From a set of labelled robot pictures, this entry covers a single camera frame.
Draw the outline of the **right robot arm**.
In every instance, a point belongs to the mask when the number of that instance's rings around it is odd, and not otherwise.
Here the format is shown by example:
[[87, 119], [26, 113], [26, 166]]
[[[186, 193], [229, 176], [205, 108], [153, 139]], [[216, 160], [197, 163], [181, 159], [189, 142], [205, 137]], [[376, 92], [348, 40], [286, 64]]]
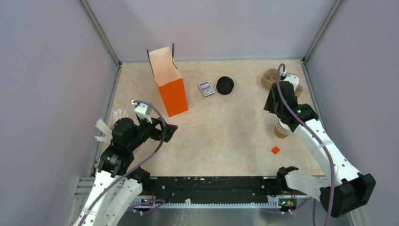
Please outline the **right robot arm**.
[[337, 218], [366, 205], [376, 180], [354, 167], [326, 133], [318, 115], [308, 104], [299, 104], [288, 81], [271, 85], [264, 109], [277, 115], [308, 148], [325, 173], [311, 176], [298, 167], [281, 167], [276, 188], [282, 194], [300, 191], [319, 201], [329, 217]]

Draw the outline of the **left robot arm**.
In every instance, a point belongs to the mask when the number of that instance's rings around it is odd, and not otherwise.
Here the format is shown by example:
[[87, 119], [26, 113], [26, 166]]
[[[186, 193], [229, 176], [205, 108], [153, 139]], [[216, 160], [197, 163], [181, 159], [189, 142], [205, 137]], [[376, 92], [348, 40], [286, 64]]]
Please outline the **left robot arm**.
[[115, 226], [140, 194], [150, 191], [150, 174], [139, 163], [132, 169], [134, 150], [148, 139], [159, 141], [156, 151], [168, 142], [178, 126], [161, 117], [140, 119], [136, 125], [131, 118], [120, 118], [114, 128], [98, 120], [96, 127], [104, 133], [100, 142], [110, 144], [100, 156], [95, 181], [75, 226]]

